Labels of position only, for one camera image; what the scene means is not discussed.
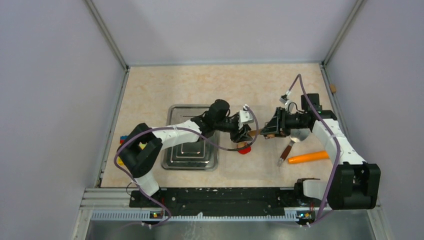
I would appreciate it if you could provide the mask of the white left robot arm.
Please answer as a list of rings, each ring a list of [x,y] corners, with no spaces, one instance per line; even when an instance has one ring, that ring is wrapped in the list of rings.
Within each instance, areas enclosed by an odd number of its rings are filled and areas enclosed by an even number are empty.
[[[245,142],[240,151],[251,146],[258,133],[250,136],[250,123],[258,125],[258,119],[248,105],[230,116],[230,105],[223,99],[217,99],[202,114],[182,123],[163,127],[149,127],[146,123],[138,124],[118,147],[114,164],[127,174],[141,192],[141,200],[149,207],[160,202],[159,184],[153,174],[153,166],[161,150],[186,143],[205,140],[218,149],[225,150],[210,140],[216,131],[228,133],[234,143]]]

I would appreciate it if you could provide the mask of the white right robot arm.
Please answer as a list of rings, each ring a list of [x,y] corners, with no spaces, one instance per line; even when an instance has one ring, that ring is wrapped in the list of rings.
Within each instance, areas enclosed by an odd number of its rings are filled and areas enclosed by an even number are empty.
[[[284,138],[296,130],[308,129],[320,141],[329,156],[334,176],[328,180],[304,178],[297,181],[293,200],[307,206],[313,198],[325,200],[333,210],[373,209],[377,204],[381,170],[367,163],[342,132],[332,110],[324,110],[317,93],[301,96],[301,112],[275,110],[260,134]]]

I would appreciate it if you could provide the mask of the red dough piece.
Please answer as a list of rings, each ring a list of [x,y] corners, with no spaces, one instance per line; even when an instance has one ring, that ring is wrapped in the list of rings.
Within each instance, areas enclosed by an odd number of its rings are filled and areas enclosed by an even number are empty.
[[[251,152],[251,150],[252,150],[252,148],[249,146],[249,147],[247,147],[247,148],[244,148],[244,149],[238,150],[238,153],[239,153],[239,154],[241,154],[241,155],[245,155],[245,154],[250,153],[250,152]]]

